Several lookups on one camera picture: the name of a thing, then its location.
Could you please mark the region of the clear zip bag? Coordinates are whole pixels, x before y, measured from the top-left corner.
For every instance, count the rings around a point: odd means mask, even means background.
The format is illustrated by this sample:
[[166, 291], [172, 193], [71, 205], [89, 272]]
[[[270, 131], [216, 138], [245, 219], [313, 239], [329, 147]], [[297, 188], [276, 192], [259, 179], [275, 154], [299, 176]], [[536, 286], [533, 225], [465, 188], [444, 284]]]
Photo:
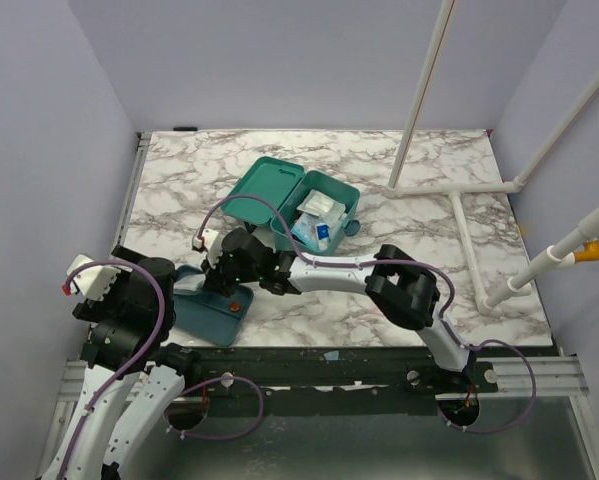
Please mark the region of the clear zip bag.
[[186, 272], [176, 280], [173, 293], [175, 295], [192, 296], [203, 290], [205, 275], [202, 273]]

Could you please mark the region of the teal divided tray insert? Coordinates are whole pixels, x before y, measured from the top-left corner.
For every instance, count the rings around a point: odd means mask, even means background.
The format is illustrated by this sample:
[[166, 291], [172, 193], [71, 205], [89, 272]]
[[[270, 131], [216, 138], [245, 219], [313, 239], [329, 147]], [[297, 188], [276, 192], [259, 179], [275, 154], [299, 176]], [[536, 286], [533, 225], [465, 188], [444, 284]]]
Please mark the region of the teal divided tray insert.
[[[182, 265], [176, 270], [176, 280], [186, 272], [203, 274], [194, 266]], [[204, 290], [192, 296], [173, 293], [175, 327], [213, 345], [229, 347], [236, 340], [253, 299], [253, 291], [243, 285], [230, 297]], [[238, 302], [241, 309], [232, 312], [229, 309], [232, 302]]]

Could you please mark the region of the teal medicine kit box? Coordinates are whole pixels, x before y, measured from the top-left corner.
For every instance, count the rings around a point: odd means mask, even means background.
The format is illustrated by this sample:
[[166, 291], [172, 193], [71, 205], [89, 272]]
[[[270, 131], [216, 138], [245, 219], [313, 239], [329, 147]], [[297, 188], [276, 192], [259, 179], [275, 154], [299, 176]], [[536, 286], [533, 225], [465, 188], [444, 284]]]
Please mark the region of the teal medicine kit box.
[[[330, 229], [330, 244], [324, 251], [307, 248], [291, 233], [293, 224], [303, 213], [297, 206], [312, 189], [318, 190], [346, 207], [337, 224]], [[315, 255], [332, 256], [343, 239], [356, 235], [360, 223], [356, 210], [360, 199], [358, 189], [316, 170], [306, 171], [298, 164], [259, 158], [229, 193], [230, 201], [222, 206], [225, 214], [241, 220], [248, 231], [257, 227], [273, 232], [278, 250], [290, 250], [292, 241], [299, 248]]]

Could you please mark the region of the white blue bandage roll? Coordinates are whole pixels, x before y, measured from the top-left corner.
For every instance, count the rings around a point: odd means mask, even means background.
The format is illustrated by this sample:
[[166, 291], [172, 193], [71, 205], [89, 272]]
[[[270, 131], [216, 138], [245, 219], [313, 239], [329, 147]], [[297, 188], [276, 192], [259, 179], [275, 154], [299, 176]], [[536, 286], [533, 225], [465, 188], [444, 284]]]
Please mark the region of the white blue bandage roll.
[[324, 251], [330, 244], [330, 229], [326, 223], [319, 223], [315, 227], [318, 249]]

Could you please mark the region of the white gauze pad packet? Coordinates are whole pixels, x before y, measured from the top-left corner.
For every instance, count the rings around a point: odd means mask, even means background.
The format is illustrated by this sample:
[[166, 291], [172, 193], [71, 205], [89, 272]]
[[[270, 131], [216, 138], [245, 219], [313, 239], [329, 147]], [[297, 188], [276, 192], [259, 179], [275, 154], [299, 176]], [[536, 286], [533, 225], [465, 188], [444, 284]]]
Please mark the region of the white gauze pad packet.
[[327, 225], [334, 225], [345, 214], [346, 207], [328, 195], [312, 189], [297, 206], [297, 210], [321, 218]]

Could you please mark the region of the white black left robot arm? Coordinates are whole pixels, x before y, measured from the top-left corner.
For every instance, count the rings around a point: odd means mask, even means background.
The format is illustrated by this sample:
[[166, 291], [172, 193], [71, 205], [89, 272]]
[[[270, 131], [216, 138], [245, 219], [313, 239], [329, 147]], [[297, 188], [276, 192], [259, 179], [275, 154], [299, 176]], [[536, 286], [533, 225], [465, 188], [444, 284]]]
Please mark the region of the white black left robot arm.
[[193, 393], [199, 355], [168, 340], [176, 320], [172, 261], [117, 245], [108, 261], [75, 258], [67, 295], [93, 324], [79, 399], [45, 479], [123, 479], [168, 404]]

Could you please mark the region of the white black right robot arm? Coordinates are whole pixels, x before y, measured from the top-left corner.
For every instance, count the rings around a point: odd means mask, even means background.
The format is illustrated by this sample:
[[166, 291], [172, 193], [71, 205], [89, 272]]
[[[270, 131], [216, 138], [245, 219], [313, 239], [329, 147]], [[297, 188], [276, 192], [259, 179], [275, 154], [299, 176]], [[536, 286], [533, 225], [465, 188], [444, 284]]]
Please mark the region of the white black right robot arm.
[[441, 384], [459, 392], [475, 380], [474, 355], [445, 321], [455, 287], [438, 268], [394, 245], [374, 255], [325, 257], [298, 249], [275, 251], [243, 228], [222, 235], [205, 229], [192, 240], [204, 255], [203, 288], [225, 297], [256, 283], [277, 296], [313, 291], [365, 295], [393, 325], [415, 332], [439, 368]]

